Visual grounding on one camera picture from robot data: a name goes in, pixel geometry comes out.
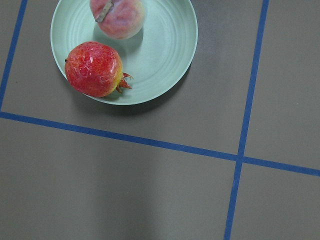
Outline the red pomegranate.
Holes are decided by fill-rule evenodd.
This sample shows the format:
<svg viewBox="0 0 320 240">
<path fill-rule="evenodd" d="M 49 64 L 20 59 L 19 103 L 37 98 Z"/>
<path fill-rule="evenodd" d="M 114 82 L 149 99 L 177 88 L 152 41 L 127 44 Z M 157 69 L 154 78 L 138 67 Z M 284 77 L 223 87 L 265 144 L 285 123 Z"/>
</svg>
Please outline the red pomegranate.
<svg viewBox="0 0 320 240">
<path fill-rule="evenodd" d="M 87 41 L 76 46 L 64 60 L 64 71 L 70 85 L 80 93 L 102 98 L 122 88 L 131 89 L 123 72 L 119 53 L 97 41 Z"/>
</svg>

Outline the yellow pink peach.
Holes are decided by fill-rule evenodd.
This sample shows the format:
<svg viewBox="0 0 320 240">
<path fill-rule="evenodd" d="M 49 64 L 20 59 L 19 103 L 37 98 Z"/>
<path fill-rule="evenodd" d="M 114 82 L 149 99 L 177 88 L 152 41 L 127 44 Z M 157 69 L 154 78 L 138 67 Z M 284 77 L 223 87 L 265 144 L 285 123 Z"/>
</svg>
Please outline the yellow pink peach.
<svg viewBox="0 0 320 240">
<path fill-rule="evenodd" d="M 143 28 L 141 0 L 91 0 L 89 6 L 99 28 L 111 39 L 129 39 Z"/>
</svg>

